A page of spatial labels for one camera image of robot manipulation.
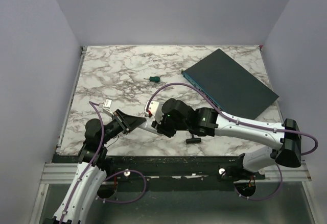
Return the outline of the white remote control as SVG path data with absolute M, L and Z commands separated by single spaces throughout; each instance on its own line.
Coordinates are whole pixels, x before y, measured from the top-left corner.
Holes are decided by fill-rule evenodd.
M 138 128 L 145 130 L 147 132 L 158 135 L 159 133 L 155 128 L 152 127 L 152 123 L 155 122 L 153 118 L 145 117 L 146 121 L 143 122 Z

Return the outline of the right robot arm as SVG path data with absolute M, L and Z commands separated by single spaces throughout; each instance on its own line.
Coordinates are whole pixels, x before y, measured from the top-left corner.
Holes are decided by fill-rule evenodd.
M 242 162 L 235 166 L 235 173 L 241 179 L 274 164 L 289 168 L 301 166 L 301 136 L 294 120 L 263 123 L 213 108 L 193 109 L 174 98 L 163 104 L 148 101 L 145 113 L 154 117 L 152 127 L 157 133 L 167 137 L 173 137 L 177 131 L 188 131 L 199 137 L 233 137 L 264 145 L 252 153 L 240 155 Z

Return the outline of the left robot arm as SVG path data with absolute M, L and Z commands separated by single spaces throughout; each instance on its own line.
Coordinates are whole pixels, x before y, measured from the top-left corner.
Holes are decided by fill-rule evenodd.
M 146 192 L 147 180 L 141 172 L 126 169 L 113 173 L 112 166 L 105 163 L 107 154 L 105 143 L 120 133 L 132 132 L 144 124 L 146 118 L 127 115 L 116 110 L 112 115 L 112 121 L 105 125 L 100 112 L 96 110 L 96 113 L 98 118 L 89 120 L 85 125 L 85 140 L 79 151 L 77 170 L 66 196 L 53 217 L 46 218 L 43 223 L 83 223 L 94 199 L 110 202 L 97 194 L 102 183 L 123 173 L 139 175 L 144 186 L 138 197 L 130 201 L 120 201 L 121 204 L 135 202 Z

